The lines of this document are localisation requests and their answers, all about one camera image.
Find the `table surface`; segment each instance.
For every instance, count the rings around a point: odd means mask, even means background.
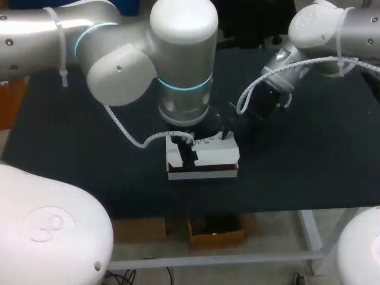
[[[217,53],[211,102],[222,115],[270,56]],[[155,84],[137,102],[113,108],[139,141],[165,129]],[[334,79],[311,71],[288,112],[238,131],[236,140],[237,179],[169,182],[164,140],[135,148],[79,70],[69,70],[68,88],[57,71],[45,71],[30,80],[2,159],[85,189],[113,219],[380,204],[380,106],[358,71]]]

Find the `screw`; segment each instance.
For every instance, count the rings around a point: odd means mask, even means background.
[[[13,45],[13,40],[12,39],[6,39],[5,43],[7,44],[7,46],[12,46]]]

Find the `floor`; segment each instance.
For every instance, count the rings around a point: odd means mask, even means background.
[[[155,0],[144,0],[143,10],[148,11]],[[295,0],[297,9],[309,5],[313,0]],[[360,7],[362,0],[334,0],[340,7]],[[380,7],[380,0],[373,0],[373,6]],[[0,152],[8,131],[0,131]],[[327,234],[340,218],[342,210],[315,210],[314,215],[321,233]],[[262,235],[250,237],[234,253],[281,252],[305,250],[300,224],[294,212],[259,213],[258,225]],[[113,260],[144,257],[180,257],[193,254],[188,251],[184,239],[169,237],[161,242],[132,245],[115,245]],[[308,285],[340,285],[336,270],[325,276],[312,276],[309,262],[274,262],[243,265],[218,265],[205,267],[179,267],[173,269],[176,285],[218,284],[218,285],[292,285],[293,273],[306,276]],[[170,284],[165,269],[138,270],[135,285]]]

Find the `logo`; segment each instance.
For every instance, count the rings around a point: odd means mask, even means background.
[[[32,242],[45,243],[66,239],[74,232],[74,218],[61,208],[38,208],[24,219],[23,235]]]
[[[310,28],[313,26],[315,22],[314,19],[315,19],[314,12],[303,13],[298,17],[296,21],[296,27],[300,30]]]

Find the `box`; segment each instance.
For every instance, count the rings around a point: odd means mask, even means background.
[[[203,217],[188,219],[189,244],[197,250],[234,248],[244,241],[239,217]]]
[[[113,220],[112,227],[115,243],[146,242],[166,237],[164,218]]]

